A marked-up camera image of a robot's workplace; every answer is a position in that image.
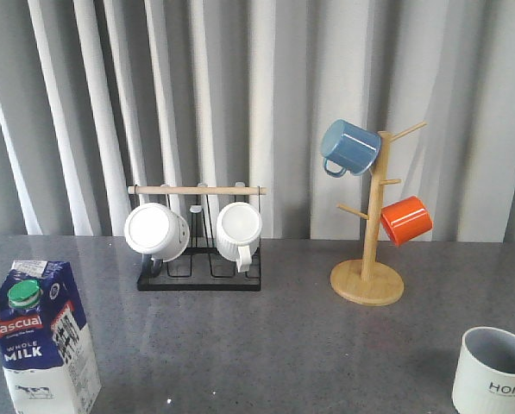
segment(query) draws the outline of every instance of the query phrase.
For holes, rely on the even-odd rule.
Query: ribbed white mug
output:
[[[236,262],[238,272],[249,270],[262,227],[261,214],[248,203],[228,204],[219,213],[217,250],[225,259]]]
[[[462,336],[452,393],[460,414],[515,414],[515,335],[476,327]]]
[[[133,250],[163,261],[179,257],[190,240],[186,220],[159,203],[142,204],[132,210],[124,234]]]

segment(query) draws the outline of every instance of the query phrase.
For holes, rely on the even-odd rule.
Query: mug drying rack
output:
[[[248,201],[257,196],[258,211],[261,213],[261,195],[267,194],[264,187],[171,187],[140,186],[128,187],[128,193],[158,195],[161,202],[171,207],[170,195],[194,197],[190,204],[190,241],[182,255],[168,262],[153,259],[151,254],[141,255],[141,272],[136,282],[139,291],[253,291],[261,290],[261,239],[260,246],[252,256],[247,272],[237,272],[236,263],[224,259],[217,250],[213,225],[211,223],[210,196],[233,198],[232,201]]]
[[[391,144],[426,125],[426,122],[405,129],[394,135],[380,131],[381,147],[371,166],[370,195],[367,213],[345,204],[337,207],[367,220],[362,259],[338,263],[330,273],[332,289],[342,298],[369,306],[384,306],[397,302],[403,295],[405,284],[401,276],[389,266],[376,261],[380,216],[384,200],[384,187],[399,184],[401,179],[386,179]]]

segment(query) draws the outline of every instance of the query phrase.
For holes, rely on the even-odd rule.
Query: curtain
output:
[[[360,239],[336,204],[370,175],[319,153],[339,118],[428,123],[384,197],[422,199],[419,240],[515,242],[515,0],[0,1],[0,234],[122,235],[155,201],[128,185],[241,181],[263,237]]]

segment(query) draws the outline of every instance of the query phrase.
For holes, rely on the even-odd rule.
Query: black metal rack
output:
[[[194,196],[190,207],[190,241],[183,254],[172,261],[155,260],[150,254],[141,256],[141,273],[136,282],[139,291],[252,291],[261,290],[261,240],[252,256],[247,272],[238,273],[236,264],[224,259],[218,252],[211,224],[209,195],[233,197],[248,201],[248,196],[258,196],[261,213],[263,187],[129,187],[138,205],[138,194],[160,194],[162,203],[169,207],[170,194]]]

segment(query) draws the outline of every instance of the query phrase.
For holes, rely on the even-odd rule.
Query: handle of white mug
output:
[[[249,246],[238,246],[238,257],[236,258],[238,272],[247,272],[251,265],[251,252]]]
[[[338,172],[329,170],[328,167],[326,166],[328,164],[328,161],[329,160],[327,158],[324,158],[323,168],[328,175],[331,175],[332,177],[336,177],[337,179],[339,179],[347,171],[347,168],[345,168],[345,167],[342,167],[342,169]]]

